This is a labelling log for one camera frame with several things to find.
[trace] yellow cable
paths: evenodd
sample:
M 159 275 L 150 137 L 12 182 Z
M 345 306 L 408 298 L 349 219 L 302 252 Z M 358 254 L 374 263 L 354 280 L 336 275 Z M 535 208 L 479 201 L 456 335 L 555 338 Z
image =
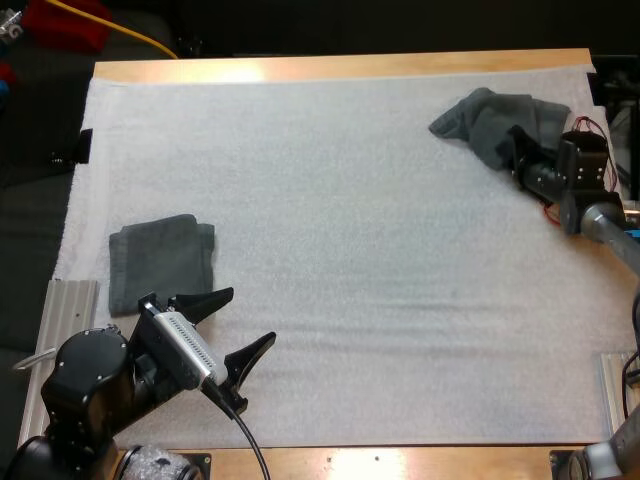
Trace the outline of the yellow cable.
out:
M 153 38 L 146 37 L 145 35 L 142 35 L 141 33 L 134 32 L 133 30 L 129 30 L 126 27 L 118 25 L 117 23 L 110 22 L 109 20 L 105 20 L 104 18 L 96 17 L 95 15 L 91 15 L 90 13 L 87 13 L 85 11 L 78 10 L 77 8 L 72 7 L 70 5 L 67 5 L 66 3 L 62 3 L 59 0 L 46 0 L 46 1 L 47 1 L 47 3 L 50 3 L 51 5 L 55 5 L 58 8 L 62 8 L 63 10 L 66 10 L 67 12 L 75 13 L 76 15 L 84 17 L 84 18 L 86 18 L 88 20 L 92 20 L 92 21 L 94 21 L 96 23 L 100 23 L 100 24 L 105 25 L 105 26 L 107 26 L 109 28 L 112 28 L 113 30 L 117 30 L 118 32 L 122 32 L 122 33 L 124 33 L 126 35 L 131 35 L 132 37 L 135 37 L 138 40 L 142 40 L 143 42 L 147 42 L 148 44 L 153 45 L 154 47 L 162 50 L 164 53 L 169 55 L 171 58 L 174 58 L 174 59 L 178 58 L 178 56 L 175 53 L 173 53 L 167 47 L 162 45 L 160 42 L 155 41 Z

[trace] black cable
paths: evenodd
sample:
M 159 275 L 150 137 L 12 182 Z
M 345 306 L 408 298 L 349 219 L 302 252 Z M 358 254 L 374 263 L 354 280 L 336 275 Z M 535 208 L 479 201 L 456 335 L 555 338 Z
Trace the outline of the black cable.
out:
M 247 427 L 244 421 L 240 418 L 240 415 L 238 415 L 235 412 L 235 410 L 231 410 L 231 412 L 232 412 L 231 416 L 240 427 L 240 430 L 242 430 L 242 433 L 244 433 L 244 436 L 247 437 L 247 440 L 249 440 L 249 444 L 251 445 L 251 448 L 253 448 L 253 453 L 256 454 L 256 458 L 258 459 L 258 463 L 260 464 L 260 469 L 262 470 L 262 476 L 264 477 L 264 480 L 271 480 L 271 475 L 269 475 L 269 468 L 267 467 L 267 462 L 264 461 L 264 457 L 262 456 L 260 447 L 258 446 L 256 439 L 253 438 L 253 435 L 251 435 L 251 431 L 249 430 L 249 427 Z
M 627 406 L 627 370 L 629 370 L 629 367 L 636 358 L 638 358 L 638 352 L 631 355 L 622 367 L 622 413 L 624 414 L 625 420 L 629 418 L 629 407 Z
M 205 378 L 200 386 L 200 390 L 205 396 L 215 403 L 224 413 L 227 414 L 229 418 L 235 420 L 244 436 L 249 440 L 249 444 L 253 449 L 253 453 L 256 454 L 256 458 L 258 459 L 258 463 L 260 464 L 260 469 L 262 470 L 262 476 L 264 480 L 271 480 L 271 475 L 269 475 L 269 468 L 267 467 L 267 462 L 265 462 L 264 457 L 262 456 L 262 452 L 260 451 L 260 447 L 256 442 L 256 439 L 253 438 L 249 427 L 244 423 L 244 421 L 240 418 L 240 415 L 236 413 L 236 411 L 229 405 L 229 403 L 225 400 L 224 395 L 220 388 L 216 385 L 213 378 L 211 376 Z

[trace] folded gray towel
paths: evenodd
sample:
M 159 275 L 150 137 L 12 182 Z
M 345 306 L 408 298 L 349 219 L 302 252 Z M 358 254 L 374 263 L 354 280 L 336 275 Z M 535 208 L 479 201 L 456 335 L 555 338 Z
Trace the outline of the folded gray towel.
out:
M 505 95 L 478 88 L 435 120 L 429 130 L 440 138 L 469 142 L 486 165 L 500 170 L 511 168 L 511 159 L 496 151 L 499 145 L 504 147 L 511 141 L 509 130 L 519 126 L 540 147 L 556 150 L 568 115 L 565 105 L 536 100 L 531 95 Z
M 177 293 L 213 289 L 213 225 L 177 215 L 124 227 L 109 237 L 112 316 L 137 312 L 138 299 L 154 291 L 166 301 Z

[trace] white towel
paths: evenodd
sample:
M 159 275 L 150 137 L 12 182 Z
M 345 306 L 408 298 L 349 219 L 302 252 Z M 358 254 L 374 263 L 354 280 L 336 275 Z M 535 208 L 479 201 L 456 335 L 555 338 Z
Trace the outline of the white towel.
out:
M 56 276 L 97 278 L 104 324 L 110 233 L 180 213 L 215 224 L 215 287 L 236 296 L 199 328 L 220 354 L 278 333 L 243 388 L 265 446 L 602 440 L 598 354 L 634 344 L 634 277 L 427 130 L 479 86 L 604 125 L 585 71 L 94 80 Z M 246 446 L 199 392 L 118 440 Z

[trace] wooden board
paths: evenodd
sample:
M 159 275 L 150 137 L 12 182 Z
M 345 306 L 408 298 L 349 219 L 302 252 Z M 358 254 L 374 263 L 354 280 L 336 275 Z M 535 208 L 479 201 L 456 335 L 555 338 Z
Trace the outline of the wooden board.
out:
M 417 53 L 339 57 L 157 60 L 97 63 L 97 78 L 135 83 L 242 83 L 327 78 L 502 72 L 591 64 L 587 49 Z M 581 447 L 562 447 L 576 449 Z M 274 479 L 548 480 L 553 446 L 276 448 Z M 249 449 L 199 450 L 215 480 L 261 479 Z
M 587 49 L 410 53 L 336 57 L 223 58 L 96 63 L 94 76 L 135 83 L 273 82 L 504 72 L 591 64 Z
M 575 447 L 271 448 L 263 454 L 273 479 L 285 480 L 550 480 L 551 450 Z M 252 450 L 208 453 L 212 480 L 260 480 Z

